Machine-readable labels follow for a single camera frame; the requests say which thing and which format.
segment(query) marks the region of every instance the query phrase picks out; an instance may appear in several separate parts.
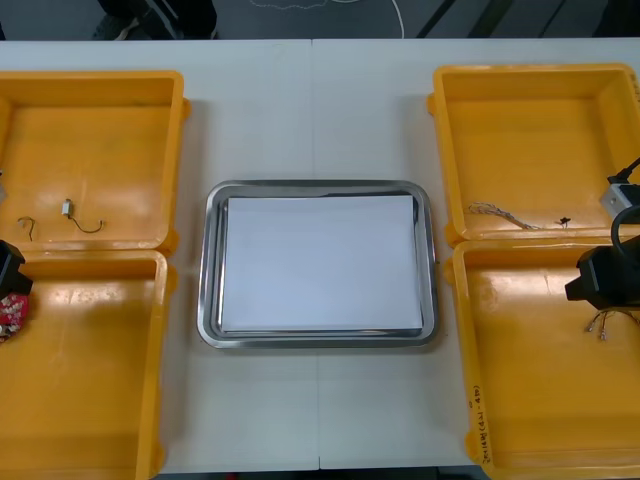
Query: small black component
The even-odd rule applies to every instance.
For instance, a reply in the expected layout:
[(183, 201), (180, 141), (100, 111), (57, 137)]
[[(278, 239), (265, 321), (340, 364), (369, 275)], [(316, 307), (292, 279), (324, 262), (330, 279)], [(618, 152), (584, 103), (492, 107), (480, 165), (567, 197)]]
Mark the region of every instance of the small black component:
[(29, 295), (33, 282), (18, 271), (24, 257), (13, 245), (0, 240), (0, 300), (10, 293)]

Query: white cable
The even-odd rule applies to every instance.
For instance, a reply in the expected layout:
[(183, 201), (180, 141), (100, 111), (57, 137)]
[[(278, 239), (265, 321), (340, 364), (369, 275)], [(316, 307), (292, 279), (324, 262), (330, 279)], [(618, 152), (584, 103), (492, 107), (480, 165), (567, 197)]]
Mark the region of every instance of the white cable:
[(313, 3), (311, 5), (298, 5), (296, 3), (293, 3), (291, 5), (286, 5), (286, 6), (282, 6), (282, 5), (273, 5), (271, 3), (256, 3), (253, 0), (249, 0), (249, 3), (251, 5), (253, 5), (254, 7), (260, 7), (260, 8), (275, 8), (276, 10), (291, 10), (292, 8), (297, 8), (299, 10), (311, 10), (312, 8), (318, 8), (318, 7), (324, 7), (327, 5), (327, 3), (329, 3), (329, 0), (322, 0), (321, 3)]
[(396, 0), (391, 0), (393, 7), (396, 9), (396, 15), (398, 15), (398, 23), (400, 24), (400, 38), (404, 38), (404, 22), (402, 21), (402, 14), (400, 13), (400, 7)]
[[(349, 3), (357, 3), (361, 0), (331, 0), (333, 3), (340, 3), (343, 5), (347, 5)], [(254, 0), (249, 0), (249, 3), (254, 7), (260, 8), (275, 8), (276, 10), (291, 10), (292, 8), (297, 8), (298, 10), (311, 10), (312, 8), (325, 7), (329, 0), (322, 0), (320, 3), (312, 3), (311, 5), (298, 5), (293, 3), (291, 5), (273, 5), (271, 3), (256, 3)], [(398, 7), (398, 3), (396, 0), (391, 0), (393, 4), (393, 8), (396, 10), (396, 15), (398, 16), (398, 23), (400, 24), (400, 38), (404, 38), (404, 22), (402, 21), (402, 13), (400, 13), (400, 7)]]

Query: black cable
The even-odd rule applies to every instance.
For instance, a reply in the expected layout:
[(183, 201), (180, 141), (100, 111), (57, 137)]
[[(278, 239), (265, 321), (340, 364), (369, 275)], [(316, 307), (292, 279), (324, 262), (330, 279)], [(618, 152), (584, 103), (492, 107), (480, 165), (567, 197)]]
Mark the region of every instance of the black cable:
[(560, 3), (558, 3), (558, 6), (551, 14), (551, 17), (549, 17), (549, 20), (547, 20), (547, 23), (545, 23), (544, 27), (542, 27), (542, 31), (538, 35), (538, 38), (544, 37), (544, 34), (547, 33), (547, 29), (549, 28), (549, 26), (551, 26), (553, 21), (556, 19), (556, 17), (558, 16), (558, 13), (560, 13), (560, 10), (562, 10), (562, 7), (564, 7), (565, 3), (567, 3), (567, 0), (560, 0)]
[(640, 261), (620, 242), (620, 225), (624, 225), (633, 214), (640, 213), (640, 205), (633, 205), (629, 208), (625, 208), (621, 211), (616, 218), (614, 218), (611, 224), (611, 243), (613, 248), (624, 258), (627, 262), (634, 266), (640, 266)]
[(636, 169), (636, 167), (640, 165), (640, 157), (636, 158), (636, 160), (626, 168), (623, 168), (618, 173), (616, 173), (613, 177), (608, 177), (609, 183), (629, 183), (629, 177)]

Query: tray rim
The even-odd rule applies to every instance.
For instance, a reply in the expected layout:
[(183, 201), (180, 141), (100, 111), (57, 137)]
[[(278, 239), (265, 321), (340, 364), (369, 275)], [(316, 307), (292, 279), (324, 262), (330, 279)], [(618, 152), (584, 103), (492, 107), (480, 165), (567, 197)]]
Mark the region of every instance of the tray rim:
[[(221, 234), (221, 216), (219, 210), (220, 199), (227, 195), (227, 191), (261, 190), (270, 192), (269, 195), (250, 195), (254, 198), (261, 197), (317, 197), (324, 196), (319, 193), (332, 193), (342, 191), (349, 193), (350, 189), (356, 189), (352, 193), (381, 193), (403, 191), (413, 196), (419, 205), (418, 221), (415, 224), (416, 241), (418, 234), (424, 234), (424, 251), (416, 248), (419, 255), (418, 262), (427, 264), (426, 273), (419, 269), (421, 287), (421, 311), (423, 321), (425, 315), (433, 318), (433, 327), (427, 331), (424, 327), (417, 331), (411, 331), (411, 335), (394, 335), (383, 332), (374, 334), (353, 334), (353, 331), (336, 332), (278, 332), (266, 334), (266, 332), (252, 332), (252, 334), (225, 334), (220, 328), (212, 325), (213, 318), (218, 318), (217, 305), (214, 292), (218, 292), (218, 277), (221, 268), (220, 243), (224, 243), (224, 231)], [(209, 345), (217, 348), (300, 348), (300, 347), (400, 347), (420, 346), (429, 342), (436, 335), (439, 325), (438, 299), (435, 276), (435, 250), (433, 242), (433, 229), (431, 226), (430, 203), (427, 194), (416, 184), (405, 181), (392, 180), (264, 180), (264, 181), (227, 181), (214, 187), (207, 198), (205, 226), (203, 232), (202, 254), (200, 262), (200, 284), (198, 296), (197, 327), (201, 338)]]

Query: electrical wire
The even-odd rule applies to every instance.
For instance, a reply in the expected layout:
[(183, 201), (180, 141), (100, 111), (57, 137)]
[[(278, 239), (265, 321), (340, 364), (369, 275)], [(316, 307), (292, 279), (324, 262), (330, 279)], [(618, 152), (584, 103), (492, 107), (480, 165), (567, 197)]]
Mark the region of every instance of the electrical wire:
[(94, 230), (85, 230), (84, 228), (82, 228), (82, 227), (80, 226), (80, 224), (78, 223), (78, 221), (77, 221), (75, 218), (73, 218), (72, 216), (68, 216), (67, 218), (68, 218), (69, 220), (72, 220), (72, 221), (73, 221), (73, 223), (75, 223), (75, 224), (76, 224), (76, 227), (78, 227), (78, 229), (79, 229), (81, 232), (84, 232), (84, 233), (98, 233), (98, 232), (99, 232), (100, 230), (102, 230), (102, 228), (104, 227), (104, 222), (103, 222), (102, 220), (100, 220), (100, 226), (99, 226), (98, 228), (96, 228), (96, 229), (94, 229)]
[(611, 243), (613, 248), (631, 265), (639, 266), (640, 261), (629, 252), (629, 249), (620, 242), (620, 225), (624, 225), (626, 221), (634, 214), (640, 213), (640, 205), (633, 205), (621, 211), (611, 224)]
[(29, 241), (33, 242), (33, 229), (36, 226), (36, 221), (31, 217), (20, 217), (18, 219), (18, 223), (20, 224), (20, 226), (24, 227), (25, 226), (24, 222), (27, 220), (31, 222), (31, 226), (29, 227)]
[[(272, 3), (257, 3), (255, 2), (255, 0), (249, 0), (249, 3), (254, 7), (258, 7), (258, 8), (274, 8), (276, 10), (285, 11), (285, 10), (292, 10), (292, 9), (311, 10), (312, 8), (322, 8), (322, 7), (326, 7), (329, 1), (331, 1), (332, 3), (348, 5), (351, 3), (361, 2), (362, 0), (322, 0), (320, 3), (312, 3), (311, 5), (299, 5), (297, 3), (292, 3), (290, 5), (284, 5), (284, 6), (274, 5)], [(391, 3), (393, 4), (393, 8), (395, 9), (396, 15), (398, 17), (398, 24), (400, 25), (400, 38), (404, 38), (404, 21), (402, 20), (402, 13), (400, 12), (400, 7), (398, 6), (397, 0), (391, 0)]]
[(501, 208), (498, 208), (493, 203), (473, 202), (471, 205), (469, 205), (468, 209), (469, 209), (469, 212), (471, 213), (478, 213), (482, 215), (495, 215), (496, 217), (502, 217), (505, 220), (513, 223), (514, 225), (517, 225), (518, 227), (524, 230), (538, 230), (540, 228), (536, 225), (529, 225), (528, 223), (523, 222), (522, 220), (520, 220), (519, 218), (516, 218), (514, 215), (507, 212), (506, 210), (502, 210)]

